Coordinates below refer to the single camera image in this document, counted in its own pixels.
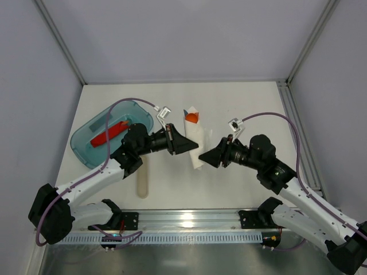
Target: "black joint housing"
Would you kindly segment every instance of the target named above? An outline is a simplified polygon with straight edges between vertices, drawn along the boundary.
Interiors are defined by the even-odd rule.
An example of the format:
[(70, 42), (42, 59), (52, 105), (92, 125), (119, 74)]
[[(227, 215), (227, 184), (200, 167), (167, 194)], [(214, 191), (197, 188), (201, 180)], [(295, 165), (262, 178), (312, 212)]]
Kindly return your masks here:
[[(367, 236), (367, 222), (358, 225), (358, 231)], [(347, 237), (342, 245), (336, 245), (333, 241), (326, 241), (328, 249), (327, 258), (341, 272), (353, 275), (367, 259), (367, 241), (354, 233)]]
[[(48, 205), (58, 196), (56, 188), (49, 183), (43, 185), (36, 195), (28, 214), (28, 219), (37, 227)], [(65, 238), (72, 228), (74, 217), (71, 216), (69, 200), (58, 199), (48, 212), (41, 228), (41, 234), (47, 243), (53, 245)]]
[(242, 229), (276, 229), (278, 226), (271, 218), (271, 214), (274, 213), (279, 205), (283, 202), (270, 197), (263, 202), (257, 210), (240, 210), (240, 222)]
[(251, 138), (250, 146), (246, 147), (233, 135), (221, 139), (216, 148), (202, 154), (199, 159), (218, 168), (222, 163), (227, 167), (231, 162), (252, 169), (263, 169), (268, 163), (276, 159), (275, 147), (266, 135), (257, 135)]
[[(102, 230), (118, 230), (120, 229), (120, 222), (122, 220), (122, 211), (121, 209), (110, 199), (102, 200), (103, 203), (107, 204), (107, 206), (112, 211), (111, 219), (104, 225), (96, 225), (99, 229)], [(88, 230), (96, 230), (92, 226), (88, 226)]]
[(287, 183), (294, 177), (296, 172), (279, 159), (257, 171), (257, 179), (266, 188), (279, 195), (283, 188), (287, 188)]
[(166, 130), (148, 135), (142, 123), (134, 123), (122, 139), (122, 145), (111, 154), (110, 158), (120, 163), (124, 169), (124, 178), (133, 174), (142, 164), (140, 156), (167, 149), (171, 155), (178, 155), (199, 145), (180, 135), (173, 124), (167, 124)]

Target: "white wall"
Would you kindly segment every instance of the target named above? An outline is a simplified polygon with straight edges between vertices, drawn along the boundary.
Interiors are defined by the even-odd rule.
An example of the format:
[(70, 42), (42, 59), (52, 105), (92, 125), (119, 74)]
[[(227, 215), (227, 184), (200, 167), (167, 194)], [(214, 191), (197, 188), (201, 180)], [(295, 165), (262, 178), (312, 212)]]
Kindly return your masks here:
[(292, 85), (331, 201), (367, 220), (367, 1), (341, 1)]
[(286, 78), (327, 0), (44, 0), (88, 83)]
[(1, 274), (24, 269), (28, 212), (54, 184), (81, 85), (31, 0), (0, 1)]

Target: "translucent blue container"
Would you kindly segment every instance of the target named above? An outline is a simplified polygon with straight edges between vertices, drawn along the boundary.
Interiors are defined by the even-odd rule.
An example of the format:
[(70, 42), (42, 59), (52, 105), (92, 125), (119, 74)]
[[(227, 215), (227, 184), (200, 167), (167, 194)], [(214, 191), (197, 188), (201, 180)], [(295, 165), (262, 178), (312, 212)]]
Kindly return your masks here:
[[(91, 140), (106, 130), (108, 110), (109, 107), (85, 123), (75, 131), (70, 139), (70, 146), (74, 154), (82, 164), (90, 169), (103, 163), (107, 157), (107, 144), (94, 148), (91, 145)], [(111, 128), (120, 121), (129, 121), (129, 125), (142, 123), (147, 127), (148, 133), (153, 129), (152, 116), (134, 101), (123, 101), (112, 109), (108, 127)], [(111, 153), (121, 146), (121, 140), (126, 133), (127, 131), (123, 131), (110, 140)]]

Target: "white robotic arm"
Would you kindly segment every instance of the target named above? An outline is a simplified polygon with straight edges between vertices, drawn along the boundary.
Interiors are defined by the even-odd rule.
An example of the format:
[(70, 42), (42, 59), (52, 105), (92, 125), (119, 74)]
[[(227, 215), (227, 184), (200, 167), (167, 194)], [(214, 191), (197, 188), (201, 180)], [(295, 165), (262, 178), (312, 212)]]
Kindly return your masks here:
[[(160, 122), (163, 122), (167, 110), (164, 108), (162, 111), (166, 113), (158, 114)], [(122, 220), (122, 212), (110, 200), (95, 205), (79, 205), (109, 184), (134, 173), (143, 164), (141, 155), (165, 149), (171, 155), (178, 155), (197, 147), (197, 143), (180, 135), (173, 124), (166, 124), (151, 135), (148, 135), (143, 124), (133, 124), (124, 136), (122, 145), (111, 154), (108, 163), (58, 188), (49, 184), (42, 186), (28, 218), (35, 227), (40, 228), (40, 233), (49, 244), (61, 241), (72, 228), (96, 224), (116, 225)]]
[[(241, 123), (234, 119), (235, 126)], [(291, 210), (280, 200), (269, 198), (258, 209), (259, 220), (286, 227), (317, 245), (340, 271), (354, 274), (367, 258), (367, 222), (347, 217), (297, 178), (296, 172), (276, 158), (275, 147), (265, 135), (254, 136), (249, 147), (233, 135), (199, 156), (219, 168), (232, 162), (257, 170), (257, 179), (267, 189), (290, 201), (305, 214)]]

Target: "purple cable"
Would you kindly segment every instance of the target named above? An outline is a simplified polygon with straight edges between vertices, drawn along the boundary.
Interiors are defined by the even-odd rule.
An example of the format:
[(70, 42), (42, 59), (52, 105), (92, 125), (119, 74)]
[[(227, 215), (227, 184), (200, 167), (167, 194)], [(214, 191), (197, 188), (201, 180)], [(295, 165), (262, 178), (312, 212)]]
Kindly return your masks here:
[(122, 241), (123, 239), (129, 239), (135, 235), (141, 235), (143, 232), (142, 231), (137, 231), (135, 233), (132, 233), (131, 235), (127, 235), (127, 236), (120, 236), (120, 237), (115, 237), (111, 234), (108, 234), (107, 232), (103, 231), (102, 229), (98, 228), (97, 226), (95, 225), (92, 225), (92, 227), (98, 231), (100, 231), (102, 234), (106, 235), (106, 237), (108, 237), (107, 239), (114, 239), (114, 240), (117, 240), (117, 241)]
[(71, 192), (71, 190), (73, 188), (75, 188), (76, 186), (78, 186), (80, 183), (83, 183), (85, 182), (86, 180), (89, 180), (91, 178), (93, 178), (95, 175), (99, 174), (101, 171), (103, 171), (103, 169), (105, 169), (105, 167), (107, 166), (107, 163), (108, 163), (108, 160), (110, 159), (110, 154), (111, 154), (111, 147), (110, 147), (110, 137), (108, 136), (108, 120), (110, 119), (110, 114), (111, 114), (111, 111), (112, 109), (117, 105), (119, 104), (120, 102), (122, 101), (127, 101), (127, 100), (135, 100), (135, 101), (141, 101), (141, 102), (144, 102), (150, 106), (152, 106), (153, 108), (155, 107), (155, 105), (153, 103), (150, 103), (149, 101), (146, 101), (146, 100), (143, 100), (143, 99), (137, 99), (137, 98), (134, 98), (134, 97), (128, 97), (126, 99), (120, 99), (118, 101), (116, 101), (115, 103), (113, 103), (108, 112), (107, 112), (107, 115), (106, 115), (106, 130), (105, 130), (105, 133), (106, 133), (106, 143), (107, 143), (107, 157), (106, 157), (106, 160), (104, 161), (102, 167), (100, 168), (100, 170), (97, 170), (96, 172), (94, 172), (93, 174), (89, 175), (89, 176), (86, 176), (85, 178), (83, 179), (80, 179), (78, 180), (76, 183), (74, 183), (73, 185), (70, 186), (70, 188), (66, 188), (63, 192), (61, 192), (57, 197), (55, 197), (55, 199), (53, 201), (51, 201), (51, 203), (46, 207), (45, 211), (43, 212), (42, 216), (41, 216), (41, 219), (40, 219), (40, 222), (38, 223), (38, 226), (37, 226), (37, 231), (36, 231), (36, 244), (38, 246), (44, 246), (47, 244), (47, 242), (44, 242), (44, 243), (41, 243), (40, 242), (40, 234), (41, 234), (41, 228), (42, 228), (42, 225), (45, 221), (45, 218), (48, 214), (48, 212), (50, 211), (50, 209), (52, 208), (52, 206), (63, 196), (65, 195), (67, 192)]
[(248, 116), (245, 117), (244, 119), (242, 119), (243, 122), (245, 122), (246, 120), (252, 119), (254, 117), (257, 116), (266, 116), (266, 115), (270, 115), (270, 116), (279, 116), (282, 119), (285, 119), (289, 125), (292, 127), (295, 137), (296, 137), (296, 174), (297, 174), (297, 178), (298, 178), (298, 182), (299, 185), (302, 187), (303, 191), (318, 205), (320, 206), (320, 208), (322, 208), (325, 212), (327, 212), (328, 214), (330, 214), (333, 218), (335, 218), (338, 222), (344, 224), (346, 227), (348, 227), (350, 230), (354, 231), (355, 233), (357, 233), (359, 236), (361, 236), (364, 240), (367, 241), (367, 236), (365, 236), (363, 233), (361, 233), (358, 229), (355, 229), (352, 225), (348, 224), (346, 221), (344, 221), (342, 218), (340, 218), (338, 215), (334, 214), (331, 210), (329, 210), (326, 206), (324, 206), (319, 200), (317, 200), (316, 197), (313, 196), (313, 194), (310, 194), (310, 192), (307, 190), (306, 186), (304, 185), (304, 183), (302, 182), (301, 178), (300, 178), (300, 172), (299, 172), (299, 162), (300, 162), (300, 138), (299, 138), (299, 134), (297, 131), (296, 126), (294, 125), (294, 123), (286, 116), (281, 115), (279, 113), (273, 113), (273, 112), (264, 112), (264, 113), (256, 113), (252, 116)]

